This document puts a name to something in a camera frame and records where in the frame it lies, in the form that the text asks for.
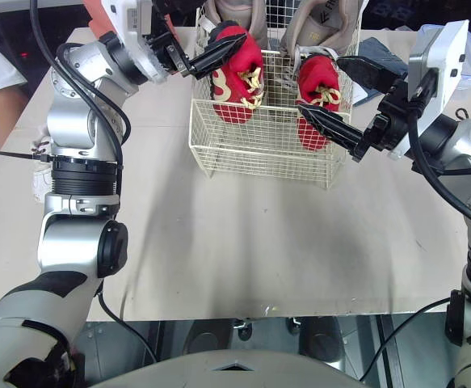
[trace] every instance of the black cable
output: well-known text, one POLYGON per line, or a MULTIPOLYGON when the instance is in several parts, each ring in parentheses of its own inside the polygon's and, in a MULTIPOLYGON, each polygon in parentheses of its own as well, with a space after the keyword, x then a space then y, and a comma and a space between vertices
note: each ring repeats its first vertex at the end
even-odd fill
POLYGON ((111 126, 110 122, 104 115, 103 111, 95 103, 93 99, 59 66, 54 59, 50 49, 48 48, 47 42, 43 37, 43 32, 41 31, 40 26, 40 17, 38 12, 38 1, 30 0, 30 10, 29 15, 31 18, 32 31, 36 42, 40 47, 40 51, 43 54, 45 60, 56 70, 59 75, 74 89, 74 91, 82 98, 82 100, 90 107, 90 110, 98 117, 101 123, 106 129, 106 134, 113 144, 115 149, 116 162, 118 165, 117 175, 116 175, 116 193, 120 196, 122 190, 122 165, 124 163, 124 156, 122 155, 122 148, 120 142, 116 137, 115 130, 111 126))
POLYGON ((158 358, 156 357, 156 354, 154 354, 154 350, 153 348, 151 348, 151 345, 149 344, 149 342, 147 342, 147 339, 145 339, 142 334, 140 334, 133 327, 129 326, 124 320, 120 319, 111 310, 109 310, 109 308, 106 305, 106 302, 104 301, 104 296, 102 292, 99 293, 99 304, 103 308, 104 312, 107 314, 109 318, 113 319, 115 322, 117 322, 119 325, 121 325, 125 330, 129 331, 131 334, 134 334, 144 344, 145 350, 147 350, 147 353, 153 359, 153 363, 154 364, 157 363, 158 358))
POLYGON ((122 121, 124 122, 124 125, 125 125, 124 136, 122 138, 122 144, 124 144, 129 139, 129 135, 131 135, 131 122, 129 121, 129 118, 127 117, 127 115, 124 113, 124 111, 122 111, 122 109, 116 103, 111 101, 111 99, 109 99, 103 92, 101 92, 95 86, 93 86, 93 84, 90 81, 88 81, 81 73, 79 73, 79 71, 77 71, 72 66, 72 64, 69 63, 69 61, 66 59, 65 54, 67 50, 70 50, 71 48, 74 48, 74 47, 81 47, 81 46, 82 44, 79 44, 79 43, 61 44, 57 48, 57 53, 56 53, 57 59, 61 63, 61 66, 63 67, 63 69, 65 69, 68 73, 70 73, 72 77, 76 78, 81 83, 82 86, 84 86, 88 91, 96 94, 104 103, 112 107, 113 110, 115 110, 115 112, 119 114, 119 116, 122 118, 122 121))
POLYGON ((418 115, 416 112, 411 112, 407 116, 407 128, 409 131, 410 148, 413 152, 414 161, 417 167, 422 172, 423 176, 435 189, 435 191, 446 200, 454 209, 463 214, 465 217, 471 220, 471 208, 465 205, 459 200, 454 194, 452 194, 438 179, 432 167, 427 163, 426 157, 422 151, 420 140, 418 138, 418 126, 417 126, 418 115))
POLYGON ((390 340, 392 340, 404 327, 406 327, 410 322, 413 321, 416 317, 418 317, 420 314, 425 313, 426 311, 429 311, 430 309, 434 309, 437 306, 444 305, 445 303, 449 303, 451 301, 450 297, 446 297, 445 299, 441 299, 437 302, 433 302, 430 305, 427 305, 420 310, 418 310, 416 313, 411 315, 408 319, 406 319, 404 322, 401 323, 399 327, 397 327, 393 333, 389 335, 388 338, 385 339, 385 341, 382 343, 382 345, 379 347, 379 350, 376 351, 375 356, 372 358, 372 362, 370 362, 370 365, 366 369, 366 372, 364 372, 363 377, 359 379, 360 382, 363 382, 366 377, 370 374, 372 371, 373 366, 381 356, 382 352, 386 349, 386 346, 388 346, 388 343, 390 340))
POLYGON ((471 168, 457 168, 455 170, 440 171, 441 175, 454 176, 454 175, 471 175, 471 168))

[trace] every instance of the shoe logo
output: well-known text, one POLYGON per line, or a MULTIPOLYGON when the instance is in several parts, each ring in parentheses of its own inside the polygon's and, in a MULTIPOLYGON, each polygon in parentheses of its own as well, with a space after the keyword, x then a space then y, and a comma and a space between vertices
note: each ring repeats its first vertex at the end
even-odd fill
POLYGON ((217 95, 214 93, 213 98, 216 101, 228 101, 232 95, 232 91, 226 85, 226 76, 221 69, 214 70, 212 74, 212 82, 215 86, 222 90, 222 94, 217 95))

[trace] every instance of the shoe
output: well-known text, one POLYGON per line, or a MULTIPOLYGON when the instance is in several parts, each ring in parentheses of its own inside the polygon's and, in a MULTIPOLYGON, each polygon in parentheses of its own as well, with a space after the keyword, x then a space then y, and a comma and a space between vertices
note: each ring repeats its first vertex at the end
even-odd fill
POLYGON ((359 2, 339 0, 302 0, 280 42, 280 51, 294 57, 299 46, 326 46, 345 53, 357 26, 359 2))
POLYGON ((209 44, 227 36, 246 34, 242 47, 220 69, 212 72, 212 99, 242 103, 244 107, 217 105, 213 108, 222 120, 243 124, 263 99, 263 58, 260 47, 247 31, 232 21, 222 22, 210 35, 209 44))
MULTIPOLYGON (((339 76, 332 63, 330 58, 319 54, 311 55, 303 61, 297 78, 298 103, 319 105, 332 112, 339 110, 339 76)), ((330 144, 302 115, 298 116, 296 124, 298 137, 306 150, 318 151, 330 144)))
POLYGON ((208 0, 204 4, 206 17, 215 25, 232 20, 245 28, 262 50, 267 49, 265 0, 208 0))

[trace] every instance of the beige sneaker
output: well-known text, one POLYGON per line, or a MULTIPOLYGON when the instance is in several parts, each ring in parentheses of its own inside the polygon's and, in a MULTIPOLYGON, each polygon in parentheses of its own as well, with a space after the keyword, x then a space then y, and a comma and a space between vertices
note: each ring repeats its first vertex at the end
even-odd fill
POLYGON ((280 51, 294 57, 296 45, 322 45, 344 54, 356 28, 359 4, 357 0, 302 0, 282 37, 280 51))
POLYGON ((267 49, 265 0, 208 0, 204 11, 215 25, 226 20, 237 22, 253 36, 262 50, 267 49))

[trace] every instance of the metal floor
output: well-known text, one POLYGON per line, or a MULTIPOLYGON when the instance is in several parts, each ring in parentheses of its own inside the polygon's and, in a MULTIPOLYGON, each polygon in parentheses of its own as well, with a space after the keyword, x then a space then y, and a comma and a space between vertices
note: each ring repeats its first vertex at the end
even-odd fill
MULTIPOLYGON (((393 316, 396 327, 409 315, 393 316)), ((338 317, 345 347, 345 373, 359 378, 379 345, 375 316, 338 317)), ((397 337, 402 371, 401 385, 386 379, 382 359, 370 373, 368 386, 374 388, 442 388, 452 378, 457 347, 444 335, 444 314, 424 314, 397 337)), ((131 323, 146 334, 149 323, 131 323)), ((192 321, 165 322, 162 360, 180 356, 192 321)), ((298 335, 289 334, 284 318, 263 318, 253 322, 251 338, 243 342, 233 331, 230 348, 298 352, 298 335)), ((76 343, 76 351, 86 358, 86 386, 140 368, 148 362, 140 342, 116 323, 88 323, 76 343)))

